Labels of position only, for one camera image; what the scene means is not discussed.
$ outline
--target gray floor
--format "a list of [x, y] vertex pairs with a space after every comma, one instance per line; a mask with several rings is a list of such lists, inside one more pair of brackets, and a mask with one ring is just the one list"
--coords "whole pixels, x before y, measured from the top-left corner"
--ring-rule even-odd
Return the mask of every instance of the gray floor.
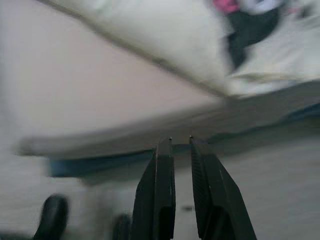
[[[145, 163], [88, 176], [53, 179], [42, 158], [12, 154], [14, 126], [0, 104], [0, 229], [32, 234], [43, 201], [54, 192], [70, 198], [65, 238], [108, 239], [113, 216], [133, 207]], [[237, 182], [259, 240], [320, 236], [320, 123], [308, 119], [226, 140], [214, 146]], [[189, 155], [175, 158], [177, 240], [197, 238]]]

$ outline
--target floor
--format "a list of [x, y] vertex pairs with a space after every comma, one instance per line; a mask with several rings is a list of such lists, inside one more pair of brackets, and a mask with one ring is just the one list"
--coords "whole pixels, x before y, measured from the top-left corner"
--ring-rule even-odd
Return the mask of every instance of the floor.
[[[0, 229], [32, 235], [43, 201], [52, 193], [70, 199], [66, 240], [109, 239], [113, 217], [131, 212], [145, 162], [83, 179], [47, 177], [39, 157], [13, 154], [14, 127], [0, 102]], [[214, 145], [238, 184], [259, 240], [301, 240], [320, 236], [320, 121], [307, 119]], [[192, 206], [188, 152], [175, 156], [174, 239], [198, 239]]]

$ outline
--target black wheel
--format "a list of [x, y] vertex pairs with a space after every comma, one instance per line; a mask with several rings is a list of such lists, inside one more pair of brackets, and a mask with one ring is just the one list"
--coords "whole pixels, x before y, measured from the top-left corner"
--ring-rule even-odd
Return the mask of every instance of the black wheel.
[[63, 195], [48, 197], [42, 207], [39, 227], [34, 240], [59, 240], [68, 221], [68, 200]]
[[129, 240], [131, 230], [131, 217], [128, 214], [120, 215], [112, 231], [112, 240]]

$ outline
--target white bed sheet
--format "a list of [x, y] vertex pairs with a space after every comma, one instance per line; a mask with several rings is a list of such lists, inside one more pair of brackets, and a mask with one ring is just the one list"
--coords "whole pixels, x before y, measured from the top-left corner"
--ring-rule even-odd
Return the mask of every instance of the white bed sheet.
[[183, 144], [189, 135], [243, 131], [320, 102], [318, 81], [251, 99], [222, 98], [37, 1], [1, 5], [1, 90], [16, 123], [15, 151], [23, 155], [125, 154], [167, 136]]

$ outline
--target pink fabric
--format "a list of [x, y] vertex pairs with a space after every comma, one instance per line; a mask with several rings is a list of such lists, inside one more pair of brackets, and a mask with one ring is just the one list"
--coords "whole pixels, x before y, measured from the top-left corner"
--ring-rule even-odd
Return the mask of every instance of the pink fabric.
[[226, 14], [236, 12], [240, 9], [235, 0], [213, 0], [212, 2], [217, 9]]

